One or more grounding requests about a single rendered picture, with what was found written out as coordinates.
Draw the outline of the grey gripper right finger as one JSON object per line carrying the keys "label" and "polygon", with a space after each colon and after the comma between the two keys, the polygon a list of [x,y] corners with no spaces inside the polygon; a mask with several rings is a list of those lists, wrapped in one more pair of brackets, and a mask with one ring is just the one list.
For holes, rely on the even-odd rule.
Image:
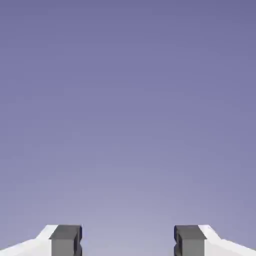
{"label": "grey gripper right finger", "polygon": [[222,239],[208,224],[175,225],[173,256],[256,256],[256,250]]}

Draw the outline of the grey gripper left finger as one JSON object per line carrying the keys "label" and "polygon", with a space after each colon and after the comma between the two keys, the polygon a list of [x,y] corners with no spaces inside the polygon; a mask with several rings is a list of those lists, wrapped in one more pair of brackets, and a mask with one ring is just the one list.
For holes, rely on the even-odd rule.
{"label": "grey gripper left finger", "polygon": [[83,256],[81,225],[48,224],[36,238],[0,250],[0,256]]}

